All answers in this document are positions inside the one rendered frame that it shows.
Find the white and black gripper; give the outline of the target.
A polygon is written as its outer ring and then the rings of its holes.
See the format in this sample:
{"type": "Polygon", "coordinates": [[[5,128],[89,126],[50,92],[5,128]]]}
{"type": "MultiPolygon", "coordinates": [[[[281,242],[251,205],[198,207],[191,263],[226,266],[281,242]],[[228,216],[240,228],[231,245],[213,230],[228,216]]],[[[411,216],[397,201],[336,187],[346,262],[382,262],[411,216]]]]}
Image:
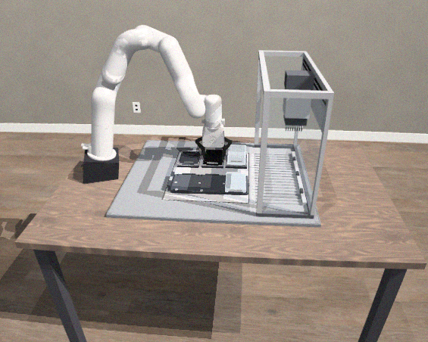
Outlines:
{"type": "Polygon", "coordinates": [[[209,128],[203,125],[202,137],[195,140],[195,143],[202,150],[203,158],[205,157],[205,148],[222,148],[223,159],[226,156],[226,149],[230,147],[232,141],[224,137],[223,125],[217,128],[209,128]],[[202,145],[199,143],[202,140],[202,145]],[[224,141],[228,142],[227,145],[224,141]]]}

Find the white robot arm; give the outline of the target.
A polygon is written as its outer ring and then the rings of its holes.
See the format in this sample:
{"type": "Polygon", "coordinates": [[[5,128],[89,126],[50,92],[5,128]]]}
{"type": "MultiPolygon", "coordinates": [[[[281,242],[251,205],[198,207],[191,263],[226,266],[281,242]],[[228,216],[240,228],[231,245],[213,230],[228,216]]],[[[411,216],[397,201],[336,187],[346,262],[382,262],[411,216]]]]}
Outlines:
{"type": "Polygon", "coordinates": [[[113,149],[116,94],[133,54],[148,48],[161,54],[188,114],[196,119],[205,115],[202,123],[209,128],[225,125],[221,97],[198,93],[177,40],[149,26],[140,25],[117,37],[92,93],[91,144],[82,143],[81,148],[88,150],[87,155],[93,160],[111,160],[116,157],[113,149]]]}

